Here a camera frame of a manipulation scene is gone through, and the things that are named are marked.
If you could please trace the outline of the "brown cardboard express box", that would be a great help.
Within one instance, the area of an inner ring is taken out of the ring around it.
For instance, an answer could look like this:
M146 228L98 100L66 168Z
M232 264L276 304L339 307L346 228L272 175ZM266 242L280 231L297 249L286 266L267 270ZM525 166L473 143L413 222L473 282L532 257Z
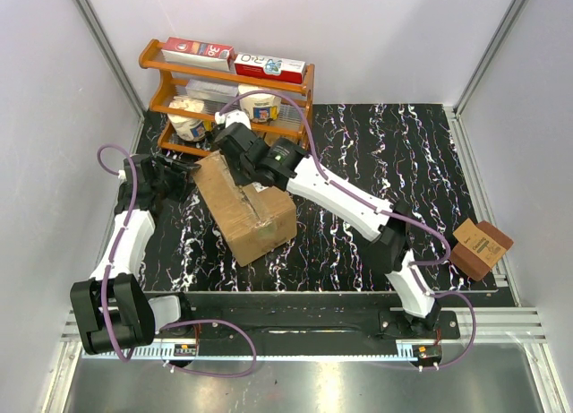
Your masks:
M240 266L296 236L296 208L288 193L274 186L237 185L217 151L200 159L198 165L194 183Z

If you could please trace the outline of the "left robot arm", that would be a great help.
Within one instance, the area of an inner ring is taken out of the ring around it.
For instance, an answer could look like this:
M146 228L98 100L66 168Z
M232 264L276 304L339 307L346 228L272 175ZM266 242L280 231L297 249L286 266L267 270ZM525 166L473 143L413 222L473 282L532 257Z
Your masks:
M114 208L114 230L90 277L73 284L70 299L85 352L99 355L148 346L162 327L189 334L194 317L181 294L148 299L138 276L165 200L184 202L195 187L197 163L162 155L124 160Z

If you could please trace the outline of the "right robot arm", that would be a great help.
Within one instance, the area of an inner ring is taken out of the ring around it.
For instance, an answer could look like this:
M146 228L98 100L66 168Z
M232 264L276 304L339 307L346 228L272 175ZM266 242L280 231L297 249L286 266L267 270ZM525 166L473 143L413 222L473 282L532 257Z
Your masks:
M217 126L213 143L238 185L274 186L348 223L366 242L360 252L363 264L386 277L397 292L408 331L426 338L438 329L440 305L415 264L407 205L382 200L351 185L287 139L269 146L237 120Z

